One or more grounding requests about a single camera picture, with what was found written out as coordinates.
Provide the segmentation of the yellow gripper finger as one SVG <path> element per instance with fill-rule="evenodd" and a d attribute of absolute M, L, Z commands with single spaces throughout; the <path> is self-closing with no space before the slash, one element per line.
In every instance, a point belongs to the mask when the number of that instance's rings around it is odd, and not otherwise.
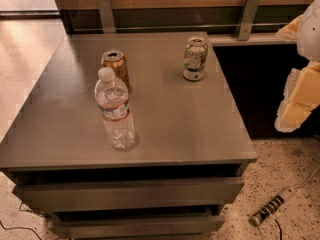
<path fill-rule="evenodd" d="M 296 41 L 299 23 L 301 22 L 301 19 L 301 15 L 293 19 L 290 23 L 280 28 L 275 34 L 275 37 L 283 41 Z"/>
<path fill-rule="evenodd" d="M 301 127 L 320 105 L 320 63 L 311 61 L 302 70 L 292 69 L 287 77 L 275 128 L 291 133 Z"/>

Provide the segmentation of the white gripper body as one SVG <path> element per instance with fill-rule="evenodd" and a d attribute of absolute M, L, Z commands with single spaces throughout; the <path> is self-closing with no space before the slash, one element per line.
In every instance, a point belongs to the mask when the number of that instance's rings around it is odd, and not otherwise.
<path fill-rule="evenodd" d="M 297 33 L 297 51 L 310 61 L 320 61 L 320 0 L 314 0 L 302 15 Z"/>

